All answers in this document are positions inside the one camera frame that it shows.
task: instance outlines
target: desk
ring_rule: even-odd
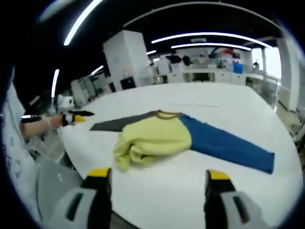
[[[303,187],[292,138],[271,107],[248,87],[224,83],[160,84],[108,94],[84,109],[95,116],[61,130],[66,151],[82,178],[93,168],[113,166],[113,210],[141,229],[204,229],[207,169],[226,172],[236,189],[247,193],[261,207],[270,226],[279,225]],[[191,150],[149,168],[118,171],[112,156],[118,134],[89,129],[96,122],[157,109],[184,112],[275,152],[273,174]]]
[[[213,75],[211,82],[215,83],[230,83],[235,85],[246,85],[246,79],[258,79],[264,81],[270,81],[273,83],[277,83],[280,79],[275,78],[273,76],[263,76],[258,73],[247,73],[244,72],[243,74],[234,73],[232,71],[228,71],[227,69],[219,69],[219,68],[187,68],[184,67],[182,69],[174,69],[173,72],[167,74],[168,83],[185,83],[188,82],[184,75],[189,74],[193,78],[194,73],[210,73]],[[142,86],[151,85],[153,83],[152,75],[145,75],[141,79],[143,80]]]

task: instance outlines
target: fluorescent light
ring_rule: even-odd
[[[194,44],[180,44],[180,45],[174,45],[171,48],[176,49],[176,48],[182,48],[182,47],[189,47],[189,46],[224,46],[224,47],[232,47],[232,48],[237,48],[237,49],[245,49],[248,51],[251,51],[252,49],[240,46],[240,45],[235,45],[235,44],[222,44],[222,43],[194,43]]]
[[[72,26],[70,32],[68,33],[68,36],[64,42],[63,45],[67,46],[70,44],[71,40],[73,39],[73,36],[75,35],[78,28],[81,26],[82,22],[86,19],[86,17],[91,13],[92,10],[103,0],[93,0],[89,6],[81,13],[81,15],[78,17],[74,25]]]
[[[191,32],[191,33],[183,33],[183,34],[179,34],[179,35],[174,35],[174,36],[169,36],[169,37],[164,37],[164,38],[160,38],[160,39],[156,39],[154,41],[152,41],[152,44],[157,43],[157,42],[162,42],[162,41],[166,41],[166,40],[170,40],[170,39],[174,39],[174,38],[179,38],[179,37],[189,37],[189,36],[207,36],[207,35],[212,35],[212,36],[225,36],[225,37],[235,37],[235,38],[240,38],[240,39],[244,39],[250,42],[254,42],[257,44],[260,44],[264,47],[267,48],[271,48],[270,45],[258,41],[256,39],[252,39],[250,37],[245,37],[245,36],[241,36],[241,35],[236,35],[236,34],[231,34],[231,33],[225,33],[225,32]]]
[[[28,114],[28,115],[23,115],[23,116],[21,116],[21,118],[30,118],[30,115]]]
[[[36,96],[31,102],[30,102],[30,106],[32,106],[34,103],[37,102],[37,100],[39,100],[40,96]]]
[[[157,52],[157,51],[156,50],[152,50],[152,51],[147,52],[146,54],[149,55],[149,54],[153,54],[155,52]]]
[[[102,69],[104,66],[102,65],[102,66],[100,66],[100,67],[98,67],[97,69],[95,69],[92,73],[91,73],[91,75],[93,75],[93,74],[96,74],[100,69]]]
[[[53,77],[51,98],[54,98],[54,96],[55,96],[55,88],[56,88],[56,82],[57,82],[58,74],[59,74],[59,69],[56,69],[55,72],[54,72],[54,77]]]

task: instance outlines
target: blue sleeve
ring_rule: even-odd
[[[269,174],[273,172],[274,153],[187,115],[179,118],[191,134],[191,150]]]

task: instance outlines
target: gray sleeve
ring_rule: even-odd
[[[153,117],[155,116],[156,112],[151,111],[145,114],[140,114],[140,115],[135,115],[135,116],[130,116],[126,118],[120,118],[120,119],[115,119],[115,120],[110,120],[102,123],[96,123],[91,127],[91,131],[114,131],[114,132],[120,132],[123,130],[123,128],[132,123],[139,122],[145,118]]]

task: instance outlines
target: human hand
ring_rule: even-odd
[[[56,114],[50,118],[50,128],[58,128],[62,126],[62,115]]]

